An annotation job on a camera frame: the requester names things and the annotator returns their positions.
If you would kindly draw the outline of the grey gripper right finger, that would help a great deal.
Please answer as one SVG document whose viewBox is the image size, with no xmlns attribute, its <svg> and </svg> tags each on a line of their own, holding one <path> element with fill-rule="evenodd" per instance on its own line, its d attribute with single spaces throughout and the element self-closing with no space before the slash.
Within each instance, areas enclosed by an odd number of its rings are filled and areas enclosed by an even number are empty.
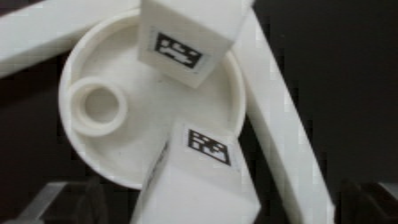
<svg viewBox="0 0 398 224">
<path fill-rule="evenodd" d="M 340 183 L 337 224 L 398 224 L 398 183 Z"/>
</svg>

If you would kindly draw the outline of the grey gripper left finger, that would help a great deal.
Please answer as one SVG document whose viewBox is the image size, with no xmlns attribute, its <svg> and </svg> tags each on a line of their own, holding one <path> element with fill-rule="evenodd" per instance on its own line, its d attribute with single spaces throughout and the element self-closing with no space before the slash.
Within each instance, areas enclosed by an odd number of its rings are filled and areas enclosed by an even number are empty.
<svg viewBox="0 0 398 224">
<path fill-rule="evenodd" d="M 6 224 L 106 224 L 106 199 L 99 178 L 49 182 Z"/>
</svg>

